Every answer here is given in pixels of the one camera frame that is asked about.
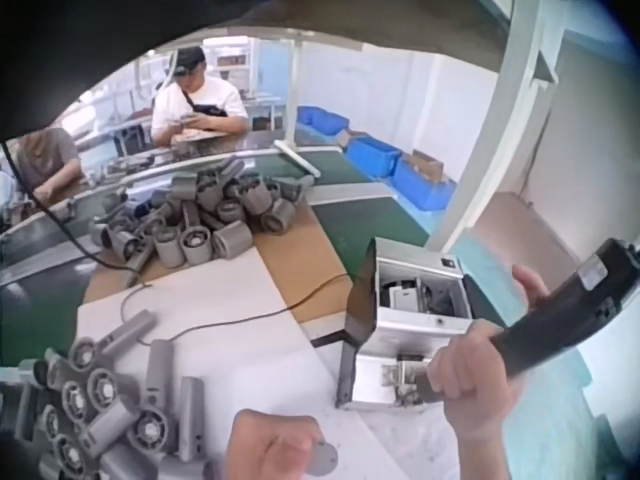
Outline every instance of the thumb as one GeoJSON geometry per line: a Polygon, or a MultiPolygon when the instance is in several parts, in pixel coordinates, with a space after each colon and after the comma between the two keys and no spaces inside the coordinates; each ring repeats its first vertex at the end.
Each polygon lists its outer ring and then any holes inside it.
{"type": "Polygon", "coordinates": [[[260,480],[300,480],[311,461],[311,439],[287,442],[279,439],[267,450],[260,480]]]}

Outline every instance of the white t-shirt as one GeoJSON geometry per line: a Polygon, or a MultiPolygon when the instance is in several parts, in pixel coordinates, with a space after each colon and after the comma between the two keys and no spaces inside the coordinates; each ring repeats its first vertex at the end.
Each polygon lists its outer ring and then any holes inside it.
{"type": "MultiPolygon", "coordinates": [[[[216,105],[230,117],[247,117],[238,89],[221,78],[205,75],[204,85],[197,92],[190,93],[189,97],[196,105],[216,105]]],[[[162,132],[169,125],[179,122],[182,115],[192,111],[193,108],[187,103],[180,87],[172,83],[156,97],[151,119],[151,135],[162,132]]]]}

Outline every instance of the hand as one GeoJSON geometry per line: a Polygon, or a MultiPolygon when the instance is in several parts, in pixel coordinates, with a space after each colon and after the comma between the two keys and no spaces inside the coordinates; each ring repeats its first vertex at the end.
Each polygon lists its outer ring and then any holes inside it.
{"type": "Polygon", "coordinates": [[[36,188],[33,191],[33,194],[38,200],[44,203],[45,206],[48,206],[51,198],[53,197],[53,187],[45,182],[36,188]]]}
{"type": "Polygon", "coordinates": [[[323,440],[312,417],[253,410],[236,415],[225,459],[225,480],[300,480],[314,442],[323,440]]]}
{"type": "Polygon", "coordinates": [[[186,128],[194,128],[196,130],[207,130],[211,128],[211,117],[204,113],[193,113],[184,117],[182,123],[186,128]]]}
{"type": "MultiPolygon", "coordinates": [[[[512,275],[530,307],[549,295],[532,270],[514,266],[512,275]]],[[[438,350],[427,367],[434,390],[447,398],[445,415],[458,441],[499,440],[504,419],[522,395],[523,379],[507,380],[502,357],[489,341],[500,330],[486,320],[475,321],[465,335],[438,350]]]]}

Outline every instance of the blue plastic crate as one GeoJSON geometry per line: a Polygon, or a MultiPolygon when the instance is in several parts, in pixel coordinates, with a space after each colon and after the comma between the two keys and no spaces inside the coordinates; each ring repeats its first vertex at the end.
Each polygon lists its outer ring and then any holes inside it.
{"type": "Polygon", "coordinates": [[[373,178],[393,175],[402,152],[369,135],[353,138],[346,156],[358,169],[373,178]]]}
{"type": "Polygon", "coordinates": [[[349,128],[349,119],[337,113],[316,111],[313,113],[311,126],[323,135],[334,136],[345,128],[349,128]]]}
{"type": "Polygon", "coordinates": [[[327,113],[326,110],[320,107],[302,106],[298,107],[298,122],[303,125],[313,126],[316,116],[321,116],[327,113]]]}
{"type": "Polygon", "coordinates": [[[432,183],[416,172],[409,162],[400,160],[396,171],[391,177],[391,184],[407,200],[413,203],[419,210],[436,211],[447,208],[455,182],[432,183]]]}

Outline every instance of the gray disc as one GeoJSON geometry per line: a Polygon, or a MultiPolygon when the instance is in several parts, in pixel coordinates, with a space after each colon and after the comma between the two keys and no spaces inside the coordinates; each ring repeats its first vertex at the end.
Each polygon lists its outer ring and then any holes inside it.
{"type": "Polygon", "coordinates": [[[333,472],[337,466],[338,450],[336,450],[336,447],[327,442],[313,444],[307,474],[312,477],[324,477],[333,472]]]}

